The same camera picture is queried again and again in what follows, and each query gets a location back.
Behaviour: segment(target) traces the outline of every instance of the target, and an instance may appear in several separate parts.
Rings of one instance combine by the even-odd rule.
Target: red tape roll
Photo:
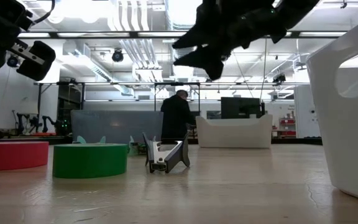
[[[48,147],[48,142],[0,142],[0,170],[46,165]]]

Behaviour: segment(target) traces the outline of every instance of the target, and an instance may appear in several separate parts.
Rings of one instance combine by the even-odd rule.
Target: green cylinder
[[[53,176],[59,178],[108,177],[125,173],[125,144],[63,144],[53,150]]]

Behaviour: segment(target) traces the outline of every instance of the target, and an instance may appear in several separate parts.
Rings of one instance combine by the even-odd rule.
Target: man in black jacket
[[[178,90],[176,95],[165,99],[161,106],[164,112],[162,124],[163,139],[181,139],[187,133],[186,124],[196,124],[195,117],[190,112],[187,102],[188,93],[185,90]]]

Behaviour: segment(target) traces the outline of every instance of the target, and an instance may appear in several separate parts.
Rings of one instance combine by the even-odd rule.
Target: monitor
[[[262,116],[259,98],[221,98],[222,119],[249,118],[250,114],[256,114],[257,118]]]

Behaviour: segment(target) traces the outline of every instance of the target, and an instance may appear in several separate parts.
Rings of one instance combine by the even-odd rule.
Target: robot
[[[177,59],[174,65],[202,68],[211,80],[221,77],[223,61],[236,47],[269,35],[276,44],[317,5],[319,0],[203,0],[195,25],[172,47],[197,49]]]
[[[17,37],[22,30],[28,31],[31,26],[45,20],[54,7],[55,0],[52,0],[50,12],[32,21],[32,13],[16,0],[0,0],[0,68],[5,64],[6,52],[10,51],[25,59],[17,69],[18,73],[35,81],[45,78],[56,58],[55,51],[41,41],[35,41],[29,47]]]

